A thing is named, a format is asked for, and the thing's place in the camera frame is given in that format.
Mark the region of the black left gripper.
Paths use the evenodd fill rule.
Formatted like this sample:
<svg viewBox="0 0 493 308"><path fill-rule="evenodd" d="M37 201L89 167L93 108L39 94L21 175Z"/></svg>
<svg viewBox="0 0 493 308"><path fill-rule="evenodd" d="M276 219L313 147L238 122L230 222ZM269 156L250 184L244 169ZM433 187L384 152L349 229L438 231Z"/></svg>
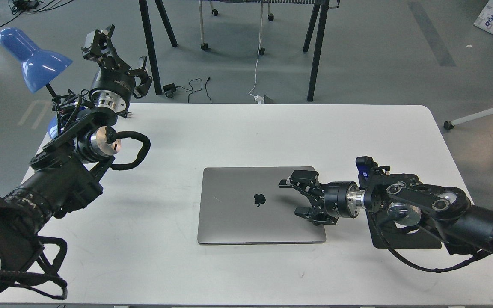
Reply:
<svg viewBox="0 0 493 308"><path fill-rule="evenodd" d="M81 49L84 59L99 66L89 91L89 99L96 107L129 107L132 94L135 99L146 96L153 81L146 69L147 56L139 58L135 69L121 63L111 41L114 30L115 25L110 25L88 33Z"/></svg>

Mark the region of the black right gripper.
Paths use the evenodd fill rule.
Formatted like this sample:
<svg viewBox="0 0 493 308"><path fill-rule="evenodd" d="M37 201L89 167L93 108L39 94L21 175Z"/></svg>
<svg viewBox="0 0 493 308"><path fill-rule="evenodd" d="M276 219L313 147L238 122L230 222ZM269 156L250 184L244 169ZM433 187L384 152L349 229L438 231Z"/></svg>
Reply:
<svg viewBox="0 0 493 308"><path fill-rule="evenodd" d="M314 225L335 225L338 218L356 218L365 209L365 190L355 182L320 184L315 170L294 170L279 188L294 188L307 197L309 207L296 207L294 214Z"/></svg>

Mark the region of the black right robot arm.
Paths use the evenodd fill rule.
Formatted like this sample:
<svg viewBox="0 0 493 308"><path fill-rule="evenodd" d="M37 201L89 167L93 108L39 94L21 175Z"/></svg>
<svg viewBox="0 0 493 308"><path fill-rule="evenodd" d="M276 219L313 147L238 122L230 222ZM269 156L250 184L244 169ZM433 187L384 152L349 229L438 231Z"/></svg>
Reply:
<svg viewBox="0 0 493 308"><path fill-rule="evenodd" d="M356 158L358 183L322 184L315 170L294 170L280 188L293 188L307 197L309 207L297 207L295 215L315 225L334 225L339 218L356 218L364 209L373 239L378 239L399 261L424 272L443 273L466 267L493 254L493 211L471 203L457 187L440 187L419 181L415 174L392 174L389 166L372 157ZM452 267L430 269L397 252L385 233L413 240L421 230L443 243L449 254L471 257Z"/></svg>

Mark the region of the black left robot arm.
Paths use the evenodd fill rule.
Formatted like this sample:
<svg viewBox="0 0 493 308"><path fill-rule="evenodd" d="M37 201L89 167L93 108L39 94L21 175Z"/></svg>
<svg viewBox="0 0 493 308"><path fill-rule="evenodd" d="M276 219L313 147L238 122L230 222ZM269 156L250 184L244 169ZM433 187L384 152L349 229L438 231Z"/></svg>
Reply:
<svg viewBox="0 0 493 308"><path fill-rule="evenodd" d="M21 29L0 31L0 44L22 65L29 90L46 87L53 97L56 125L51 141L31 161L34 173L0 197L0 293L9 287L36 291L53 282L67 298L67 282L58 271L67 253L61 238L40 236L51 218L84 209L103 192L100 180L109 170L130 170L151 147L137 131L115 131L119 116L127 117L131 98L146 96L152 77L147 58L132 69L117 54L111 37L115 26L88 34L82 48L86 60L98 64L88 93L56 95L50 81L71 65L71 59L39 48Z"/></svg>

